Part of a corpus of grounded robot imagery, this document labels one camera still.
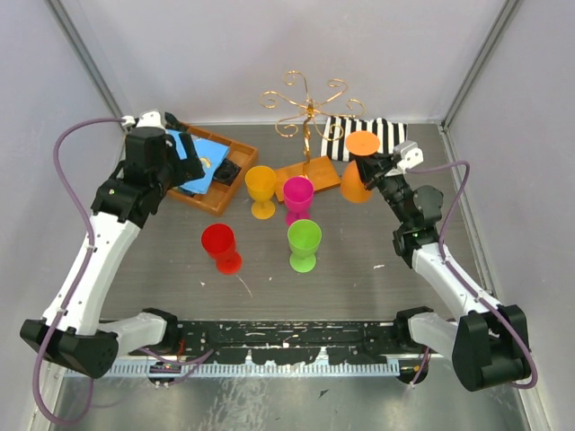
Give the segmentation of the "black item in tray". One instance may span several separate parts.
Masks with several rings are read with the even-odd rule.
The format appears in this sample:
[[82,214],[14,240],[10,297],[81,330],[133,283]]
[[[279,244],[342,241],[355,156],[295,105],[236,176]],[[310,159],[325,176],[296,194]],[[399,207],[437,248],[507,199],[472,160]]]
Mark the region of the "black item in tray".
[[225,158],[225,160],[218,166],[213,175],[213,181],[226,186],[231,186],[234,183],[240,167],[232,162],[231,160]]

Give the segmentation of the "black white striped cloth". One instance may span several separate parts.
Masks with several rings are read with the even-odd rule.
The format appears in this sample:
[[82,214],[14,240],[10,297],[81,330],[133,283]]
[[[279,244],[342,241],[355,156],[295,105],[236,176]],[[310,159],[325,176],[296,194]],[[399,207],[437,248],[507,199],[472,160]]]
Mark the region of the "black white striped cloth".
[[345,141],[348,135],[356,131],[367,131],[376,135],[379,139],[377,151],[380,154],[389,154],[407,139],[408,125],[384,118],[352,119],[331,116],[326,120],[322,133],[320,156],[327,156],[332,161],[350,162],[353,155],[345,146]]

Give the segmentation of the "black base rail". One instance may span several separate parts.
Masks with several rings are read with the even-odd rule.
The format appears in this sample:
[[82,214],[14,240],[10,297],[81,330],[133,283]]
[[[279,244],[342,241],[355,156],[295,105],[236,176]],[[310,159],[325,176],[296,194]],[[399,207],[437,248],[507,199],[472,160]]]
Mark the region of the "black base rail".
[[321,355],[329,365],[379,365],[392,356],[418,355],[425,347],[407,339],[391,321],[178,321],[172,348],[221,365],[310,365]]

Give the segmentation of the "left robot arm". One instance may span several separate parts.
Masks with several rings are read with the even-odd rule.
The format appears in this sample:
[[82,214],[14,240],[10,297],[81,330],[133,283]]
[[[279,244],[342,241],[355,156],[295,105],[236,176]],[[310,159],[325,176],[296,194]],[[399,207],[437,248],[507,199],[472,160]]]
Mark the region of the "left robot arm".
[[176,316],[154,308],[102,323],[102,306],[119,264],[169,189],[200,179],[202,163],[187,133],[136,127],[125,137],[126,157],[97,189],[89,230],[64,285],[39,320],[20,336],[40,357],[98,379],[119,356],[144,347],[160,356],[180,348]]

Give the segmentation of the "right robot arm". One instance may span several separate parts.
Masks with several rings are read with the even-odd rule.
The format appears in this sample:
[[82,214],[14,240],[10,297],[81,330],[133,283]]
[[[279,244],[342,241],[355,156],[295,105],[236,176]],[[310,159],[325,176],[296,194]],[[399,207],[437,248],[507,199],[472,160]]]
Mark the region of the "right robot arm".
[[429,185],[413,189],[405,173],[421,152],[402,160],[397,155],[357,156],[363,187],[378,190],[400,222],[393,233],[395,253],[437,292],[453,318],[438,317],[422,307],[398,312],[394,343],[403,353],[428,347],[450,360],[468,391],[509,383],[527,390],[536,386],[524,312],[503,305],[467,275],[445,245],[451,217],[442,211],[443,193]]

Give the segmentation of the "green plastic wine glass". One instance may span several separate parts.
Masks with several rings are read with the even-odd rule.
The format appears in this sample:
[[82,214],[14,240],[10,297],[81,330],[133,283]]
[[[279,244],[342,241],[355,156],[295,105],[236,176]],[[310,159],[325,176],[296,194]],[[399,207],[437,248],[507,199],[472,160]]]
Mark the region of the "green plastic wine glass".
[[320,226],[310,219],[295,221],[287,229],[287,240],[291,251],[289,264],[298,273],[307,273],[316,265],[315,253],[323,238]]

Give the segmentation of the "yellow plastic wine glass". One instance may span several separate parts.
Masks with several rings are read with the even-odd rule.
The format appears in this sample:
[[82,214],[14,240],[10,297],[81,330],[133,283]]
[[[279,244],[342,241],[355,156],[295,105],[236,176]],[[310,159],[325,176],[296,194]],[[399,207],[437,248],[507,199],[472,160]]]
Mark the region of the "yellow plastic wine glass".
[[275,205],[271,201],[276,188],[276,173],[264,165],[253,166],[245,175],[245,184],[252,202],[252,215],[266,220],[275,214]]

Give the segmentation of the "wooden compartment tray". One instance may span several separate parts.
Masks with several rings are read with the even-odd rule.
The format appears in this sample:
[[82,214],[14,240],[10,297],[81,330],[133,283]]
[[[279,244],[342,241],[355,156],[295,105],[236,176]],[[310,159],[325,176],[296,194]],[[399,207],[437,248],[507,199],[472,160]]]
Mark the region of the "wooden compartment tray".
[[180,187],[169,190],[168,195],[171,198],[196,207],[213,216],[221,216],[224,214],[236,192],[242,187],[245,174],[257,163],[259,156],[258,150],[251,145],[206,130],[205,128],[199,128],[189,124],[186,125],[189,127],[188,132],[192,136],[206,138],[219,144],[227,145],[229,152],[226,158],[236,163],[240,167],[240,171],[231,186],[226,186],[212,180],[208,192],[204,195],[188,195],[183,193]]

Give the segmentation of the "gold wire glass rack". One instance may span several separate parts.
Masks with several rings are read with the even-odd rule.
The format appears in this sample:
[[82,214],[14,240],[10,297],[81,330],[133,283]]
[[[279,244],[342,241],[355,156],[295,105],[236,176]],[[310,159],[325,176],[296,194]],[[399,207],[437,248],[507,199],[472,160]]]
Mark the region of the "gold wire glass rack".
[[295,116],[277,120],[274,128],[276,133],[283,138],[295,136],[303,138],[302,152],[304,160],[291,167],[281,168],[277,174],[278,182],[283,184],[292,177],[300,176],[311,181],[316,192],[339,187],[341,180],[332,162],[325,156],[312,156],[311,136],[312,132],[316,131],[320,138],[325,139],[329,143],[343,137],[344,129],[341,126],[329,127],[329,131],[333,133],[333,136],[324,134],[320,130],[316,119],[318,117],[328,119],[333,116],[331,112],[325,110],[325,106],[345,94],[349,89],[348,84],[339,78],[329,79],[327,86],[334,90],[335,93],[325,101],[317,101],[311,96],[307,79],[302,72],[289,70],[283,75],[282,81],[286,86],[294,86],[297,82],[302,82],[305,89],[305,99],[302,102],[294,101],[280,92],[268,90],[261,94],[260,105],[267,110],[274,110],[278,107],[280,101],[285,101],[297,108]]

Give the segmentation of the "dark patterned cloth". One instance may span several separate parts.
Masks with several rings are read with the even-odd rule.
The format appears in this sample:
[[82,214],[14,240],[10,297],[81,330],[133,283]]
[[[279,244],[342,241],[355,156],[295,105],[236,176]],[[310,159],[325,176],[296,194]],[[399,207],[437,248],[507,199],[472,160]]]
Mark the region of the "dark patterned cloth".
[[165,122],[165,128],[169,129],[169,130],[174,130],[174,131],[178,131],[181,133],[187,133],[188,132],[188,126],[182,122],[180,122],[172,113],[170,112],[165,112],[164,113],[164,122]]

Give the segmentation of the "red plastic wine glass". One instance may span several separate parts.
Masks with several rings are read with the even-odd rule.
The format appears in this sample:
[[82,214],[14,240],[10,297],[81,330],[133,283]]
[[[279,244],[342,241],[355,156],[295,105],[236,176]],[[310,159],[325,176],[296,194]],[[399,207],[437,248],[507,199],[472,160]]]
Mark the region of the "red plastic wine glass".
[[217,270],[225,275],[236,274],[242,266],[237,252],[233,229],[227,224],[212,224],[201,235],[204,251],[216,262]]

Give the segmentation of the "blue patterned cloth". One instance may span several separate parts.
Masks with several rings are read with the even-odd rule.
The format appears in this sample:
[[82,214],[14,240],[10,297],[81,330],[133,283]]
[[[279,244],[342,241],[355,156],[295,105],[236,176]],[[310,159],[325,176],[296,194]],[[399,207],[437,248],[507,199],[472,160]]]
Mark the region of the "blue patterned cloth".
[[214,178],[217,168],[222,164],[228,155],[229,147],[206,138],[192,136],[192,141],[202,168],[205,172],[203,178],[188,181],[180,186],[180,190],[185,194],[204,195],[208,192],[210,184]]

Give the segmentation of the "orange plastic wine glass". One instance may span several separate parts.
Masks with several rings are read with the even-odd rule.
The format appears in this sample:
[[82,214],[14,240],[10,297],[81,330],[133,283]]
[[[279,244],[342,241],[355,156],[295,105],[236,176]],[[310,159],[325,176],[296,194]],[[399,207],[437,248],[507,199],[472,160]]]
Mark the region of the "orange plastic wine glass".
[[341,175],[341,195],[353,204],[363,204],[371,199],[372,191],[367,190],[361,178],[359,162],[362,156],[370,156],[379,149],[377,136],[370,131],[352,132],[345,140],[345,147],[354,159]]

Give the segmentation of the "pink plastic wine glass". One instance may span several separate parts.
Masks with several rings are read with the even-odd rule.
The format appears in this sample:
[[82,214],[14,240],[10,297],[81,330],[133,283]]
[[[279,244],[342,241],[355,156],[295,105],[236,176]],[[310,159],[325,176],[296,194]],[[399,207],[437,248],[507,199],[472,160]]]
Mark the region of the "pink plastic wine glass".
[[309,219],[309,208],[314,198],[313,183],[302,176],[287,180],[283,186],[284,203],[287,207],[286,224]]

